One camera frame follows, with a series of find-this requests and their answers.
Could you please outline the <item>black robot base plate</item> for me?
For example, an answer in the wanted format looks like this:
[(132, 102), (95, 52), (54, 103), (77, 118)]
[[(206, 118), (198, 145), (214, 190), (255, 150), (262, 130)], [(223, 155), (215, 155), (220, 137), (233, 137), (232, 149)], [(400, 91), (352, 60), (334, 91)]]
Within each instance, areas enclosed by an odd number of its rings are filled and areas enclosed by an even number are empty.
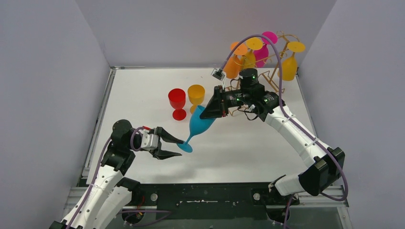
[(266, 182), (140, 184), (128, 206), (158, 210), (157, 218), (171, 213), (168, 219), (272, 219), (282, 223), (289, 219), (289, 202), (268, 189)]

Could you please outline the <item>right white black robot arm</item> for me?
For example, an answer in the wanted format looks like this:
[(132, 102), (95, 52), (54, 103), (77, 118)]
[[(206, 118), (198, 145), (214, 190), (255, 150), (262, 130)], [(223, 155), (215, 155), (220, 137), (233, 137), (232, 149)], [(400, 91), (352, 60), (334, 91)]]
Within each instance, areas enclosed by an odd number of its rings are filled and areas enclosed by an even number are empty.
[(270, 183), (270, 200), (279, 205), (290, 194), (322, 194), (341, 177), (345, 153), (339, 147), (331, 148), (302, 126), (285, 102), (275, 92), (267, 91), (259, 82), (257, 69), (243, 69), (239, 72), (239, 81), (239, 90), (225, 91), (222, 86), (216, 86), (200, 118), (226, 117), (229, 108), (243, 105), (251, 107), (261, 121), (283, 136), (307, 167), (302, 173), (284, 175)]

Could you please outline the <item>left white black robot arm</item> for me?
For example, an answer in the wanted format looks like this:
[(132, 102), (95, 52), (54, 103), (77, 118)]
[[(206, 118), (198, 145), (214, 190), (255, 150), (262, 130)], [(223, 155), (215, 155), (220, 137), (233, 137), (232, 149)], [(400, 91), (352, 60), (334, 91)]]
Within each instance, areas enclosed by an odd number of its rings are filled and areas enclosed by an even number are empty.
[(142, 198), (140, 183), (125, 177), (137, 151), (147, 151), (158, 160), (179, 156), (162, 150), (161, 142), (182, 144), (184, 141), (169, 134), (163, 127), (133, 128), (121, 119), (112, 127), (98, 159), (92, 181), (72, 210), (52, 229), (104, 229), (126, 205), (137, 205)]

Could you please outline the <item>red wine glass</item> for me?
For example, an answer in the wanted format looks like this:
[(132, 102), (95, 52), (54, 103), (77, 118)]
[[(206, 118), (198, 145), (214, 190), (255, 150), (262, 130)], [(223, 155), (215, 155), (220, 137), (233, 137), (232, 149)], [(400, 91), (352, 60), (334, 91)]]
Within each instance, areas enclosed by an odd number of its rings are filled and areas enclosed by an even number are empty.
[(174, 88), (168, 93), (168, 99), (171, 107), (173, 119), (181, 121), (186, 118), (186, 111), (183, 109), (186, 103), (186, 93), (180, 88)]

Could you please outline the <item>cyan wine glass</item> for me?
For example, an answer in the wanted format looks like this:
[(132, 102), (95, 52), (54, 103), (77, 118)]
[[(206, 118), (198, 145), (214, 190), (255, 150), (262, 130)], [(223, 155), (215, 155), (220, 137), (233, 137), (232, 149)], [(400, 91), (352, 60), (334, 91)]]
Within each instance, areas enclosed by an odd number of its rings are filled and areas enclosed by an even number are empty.
[(189, 136), (187, 140), (182, 144), (177, 144), (177, 146), (184, 152), (191, 153), (193, 151), (189, 141), (196, 135), (202, 134), (207, 131), (211, 125), (216, 120), (215, 118), (201, 119), (200, 115), (205, 110), (204, 106), (196, 106), (194, 113), (189, 121)]

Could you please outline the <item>gold wire glass rack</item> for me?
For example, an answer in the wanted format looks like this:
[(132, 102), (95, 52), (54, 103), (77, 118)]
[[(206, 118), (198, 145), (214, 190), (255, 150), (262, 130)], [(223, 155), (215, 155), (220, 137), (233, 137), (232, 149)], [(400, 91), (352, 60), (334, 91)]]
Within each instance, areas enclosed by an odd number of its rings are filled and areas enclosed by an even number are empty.
[[(287, 44), (289, 42), (294, 42), (294, 41), (299, 41), (299, 38), (293, 34), (285, 34), (283, 31), (277, 31), (275, 34), (278, 37), (278, 41), (282, 41), (284, 43), (284, 48), (282, 51), (280, 51), (280, 54), (278, 55), (282, 62), (287, 59), (288, 57), (291, 56), (292, 52), (287, 49)], [(270, 54), (269, 50), (269, 56), (267, 58), (266, 64), (272, 62), (272, 58), (276, 57), (275, 54)], [(268, 84), (272, 87), (272, 89), (276, 92), (282, 92), (284, 93), (285, 88), (279, 88), (278, 83), (276, 83), (275, 77), (278, 77), (278, 71), (279, 67), (281, 67), (281, 64), (276, 63), (276, 66), (273, 71), (266, 71), (260, 74), (267, 82)], [(237, 89), (241, 88), (241, 83), (239, 80), (239, 77), (237, 76), (234, 79), (228, 79), (229, 80), (229, 85), (225, 87), (226, 91), (236, 91)]]

